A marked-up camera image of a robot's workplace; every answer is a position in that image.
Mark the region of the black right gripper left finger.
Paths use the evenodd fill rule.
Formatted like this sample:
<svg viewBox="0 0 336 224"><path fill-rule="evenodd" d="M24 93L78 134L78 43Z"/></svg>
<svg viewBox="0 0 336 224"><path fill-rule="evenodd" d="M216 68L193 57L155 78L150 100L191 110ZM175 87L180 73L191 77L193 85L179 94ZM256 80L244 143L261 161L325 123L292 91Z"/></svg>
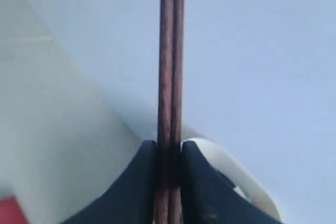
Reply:
<svg viewBox="0 0 336 224"><path fill-rule="evenodd" d="M64 223L152 223L156 156L156 141L143 141L132 161L108 190Z"/></svg>

